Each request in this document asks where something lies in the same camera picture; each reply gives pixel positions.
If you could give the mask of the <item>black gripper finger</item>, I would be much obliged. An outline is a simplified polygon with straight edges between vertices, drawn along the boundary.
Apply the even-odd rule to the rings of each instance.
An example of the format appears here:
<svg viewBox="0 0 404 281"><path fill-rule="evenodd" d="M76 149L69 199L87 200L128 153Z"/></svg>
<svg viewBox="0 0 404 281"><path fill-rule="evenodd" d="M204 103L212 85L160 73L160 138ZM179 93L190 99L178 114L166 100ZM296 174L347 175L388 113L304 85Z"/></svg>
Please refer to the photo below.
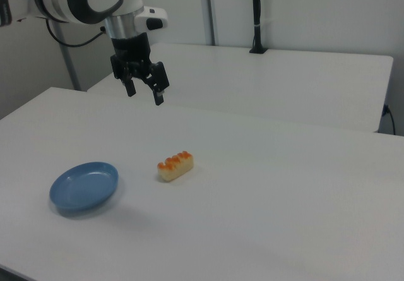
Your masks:
<svg viewBox="0 0 404 281"><path fill-rule="evenodd" d="M170 86L163 63L150 64L148 74L142 80L152 90L155 105L161 105L164 102L163 93Z"/></svg>
<svg viewBox="0 0 404 281"><path fill-rule="evenodd" d="M121 81L122 84L125 86L128 97L134 96L136 94L136 89L133 82L133 76L130 73L130 70L124 69L124 71L122 72Z"/></svg>

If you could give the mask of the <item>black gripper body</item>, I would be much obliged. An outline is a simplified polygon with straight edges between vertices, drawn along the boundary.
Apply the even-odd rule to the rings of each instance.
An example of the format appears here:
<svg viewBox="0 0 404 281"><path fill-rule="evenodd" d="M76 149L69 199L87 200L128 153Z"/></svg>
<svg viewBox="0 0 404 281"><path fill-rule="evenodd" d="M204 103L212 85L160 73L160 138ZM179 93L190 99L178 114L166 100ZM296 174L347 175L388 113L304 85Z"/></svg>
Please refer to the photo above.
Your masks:
<svg viewBox="0 0 404 281"><path fill-rule="evenodd" d="M110 57L116 79L124 80L127 74L150 80L150 43L148 34L141 33L129 39L111 39L115 54Z"/></svg>

